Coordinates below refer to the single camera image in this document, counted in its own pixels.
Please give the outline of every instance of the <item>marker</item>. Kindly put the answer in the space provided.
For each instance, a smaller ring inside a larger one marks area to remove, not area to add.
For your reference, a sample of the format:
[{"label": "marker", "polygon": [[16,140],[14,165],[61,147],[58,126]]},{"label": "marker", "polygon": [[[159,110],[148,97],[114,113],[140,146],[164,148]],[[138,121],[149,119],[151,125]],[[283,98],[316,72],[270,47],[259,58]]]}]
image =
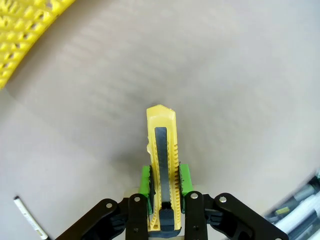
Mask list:
[{"label": "marker", "polygon": [[20,200],[20,197],[16,196],[13,199],[15,205],[18,207],[22,215],[29,222],[29,224],[33,227],[33,229],[39,234],[42,240],[51,240],[51,238],[45,233],[45,231],[39,226],[36,220],[32,217],[30,212],[27,210],[26,206]]}]

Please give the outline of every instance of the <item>yellow basket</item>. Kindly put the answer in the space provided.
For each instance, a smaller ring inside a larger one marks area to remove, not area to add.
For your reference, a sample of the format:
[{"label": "yellow basket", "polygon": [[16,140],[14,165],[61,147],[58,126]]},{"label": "yellow basket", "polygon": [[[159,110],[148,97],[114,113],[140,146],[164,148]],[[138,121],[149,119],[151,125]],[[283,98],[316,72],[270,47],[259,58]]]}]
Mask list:
[{"label": "yellow basket", "polygon": [[41,34],[75,0],[0,0],[0,89]]}]

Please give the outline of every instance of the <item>white cable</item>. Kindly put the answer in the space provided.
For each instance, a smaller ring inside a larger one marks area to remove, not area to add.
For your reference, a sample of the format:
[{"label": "white cable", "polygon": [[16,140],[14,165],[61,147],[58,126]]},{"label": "white cable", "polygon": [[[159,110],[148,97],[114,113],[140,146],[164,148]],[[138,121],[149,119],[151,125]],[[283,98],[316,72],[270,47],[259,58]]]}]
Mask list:
[{"label": "white cable", "polygon": [[310,225],[300,236],[298,236],[295,240],[305,239],[307,235],[310,235],[311,231],[314,229],[313,225]]},{"label": "white cable", "polygon": [[20,200],[20,198],[17,196],[14,198],[14,203],[22,213],[22,215],[25,217],[25,219],[29,222],[29,224],[33,227],[33,229],[39,234],[40,238],[42,240],[48,239],[48,235],[45,233],[45,231],[39,226],[39,224],[36,222],[36,220],[31,216],[30,212],[27,210],[26,206],[23,204],[23,202]]},{"label": "white cable", "polygon": [[320,216],[320,192],[301,202],[296,209],[277,222],[275,226],[288,234],[303,223],[314,212]]},{"label": "white cable", "polygon": [[320,239],[320,230],[314,233],[308,240],[319,240]]}]

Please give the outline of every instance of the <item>bolt head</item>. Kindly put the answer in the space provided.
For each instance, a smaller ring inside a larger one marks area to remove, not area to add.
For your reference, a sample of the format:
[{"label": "bolt head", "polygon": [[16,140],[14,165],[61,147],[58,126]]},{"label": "bolt head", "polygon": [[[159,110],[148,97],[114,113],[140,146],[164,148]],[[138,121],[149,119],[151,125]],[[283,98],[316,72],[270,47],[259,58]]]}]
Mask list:
[{"label": "bolt head", "polygon": [[225,196],[221,196],[221,197],[219,198],[219,201],[224,204],[224,203],[227,201],[227,199],[226,199]]},{"label": "bolt head", "polygon": [[190,196],[192,199],[197,199],[198,198],[198,194],[196,194],[195,192],[191,194]]}]

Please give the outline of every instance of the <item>gray table surface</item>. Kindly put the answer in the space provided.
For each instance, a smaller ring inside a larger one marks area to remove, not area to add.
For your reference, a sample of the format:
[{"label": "gray table surface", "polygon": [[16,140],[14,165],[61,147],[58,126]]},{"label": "gray table surface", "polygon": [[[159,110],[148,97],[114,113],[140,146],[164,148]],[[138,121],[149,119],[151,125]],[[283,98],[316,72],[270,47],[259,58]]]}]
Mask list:
[{"label": "gray table surface", "polygon": [[0,238],[37,239],[17,194],[56,238],[138,186],[155,104],[176,111],[195,184],[265,213],[320,166],[319,13],[317,0],[77,0],[0,92]]}]

